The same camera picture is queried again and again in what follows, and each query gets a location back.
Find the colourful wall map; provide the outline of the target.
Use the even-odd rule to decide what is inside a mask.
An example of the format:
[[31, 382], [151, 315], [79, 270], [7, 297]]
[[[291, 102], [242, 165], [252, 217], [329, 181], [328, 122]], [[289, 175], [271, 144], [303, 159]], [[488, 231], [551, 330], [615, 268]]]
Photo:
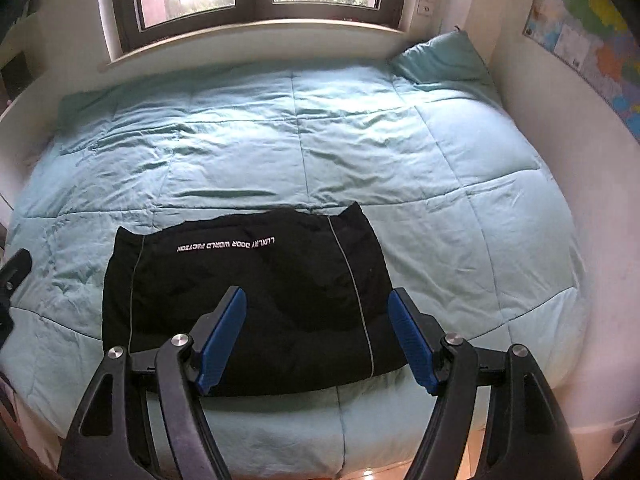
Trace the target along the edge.
[[523, 35], [578, 73], [639, 136], [639, 45], [612, 0], [533, 0]]

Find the teal pillow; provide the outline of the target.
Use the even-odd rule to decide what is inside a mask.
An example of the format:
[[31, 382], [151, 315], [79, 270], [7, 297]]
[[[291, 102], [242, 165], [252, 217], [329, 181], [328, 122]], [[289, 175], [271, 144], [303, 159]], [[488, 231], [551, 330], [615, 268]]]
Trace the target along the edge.
[[421, 89], [458, 88], [502, 105], [485, 62], [464, 30], [445, 32], [415, 44], [394, 56], [390, 67], [397, 76]]

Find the white wall socket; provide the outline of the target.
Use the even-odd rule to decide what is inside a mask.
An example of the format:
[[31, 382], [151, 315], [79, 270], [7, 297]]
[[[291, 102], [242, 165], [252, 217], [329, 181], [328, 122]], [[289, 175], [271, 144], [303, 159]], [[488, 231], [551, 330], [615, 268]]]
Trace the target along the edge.
[[430, 18], [434, 13], [434, 2], [431, 0], [418, 0], [416, 2], [416, 14], [424, 18]]

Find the black hooded sweatshirt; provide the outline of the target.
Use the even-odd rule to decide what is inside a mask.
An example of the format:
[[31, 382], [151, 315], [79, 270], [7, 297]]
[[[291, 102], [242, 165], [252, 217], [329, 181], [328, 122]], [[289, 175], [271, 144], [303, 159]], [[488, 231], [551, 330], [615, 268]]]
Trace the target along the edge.
[[104, 278], [104, 347], [155, 349], [232, 286], [247, 311], [217, 396], [321, 390], [405, 365], [383, 252], [356, 204], [339, 214], [229, 214], [144, 235], [119, 229]]

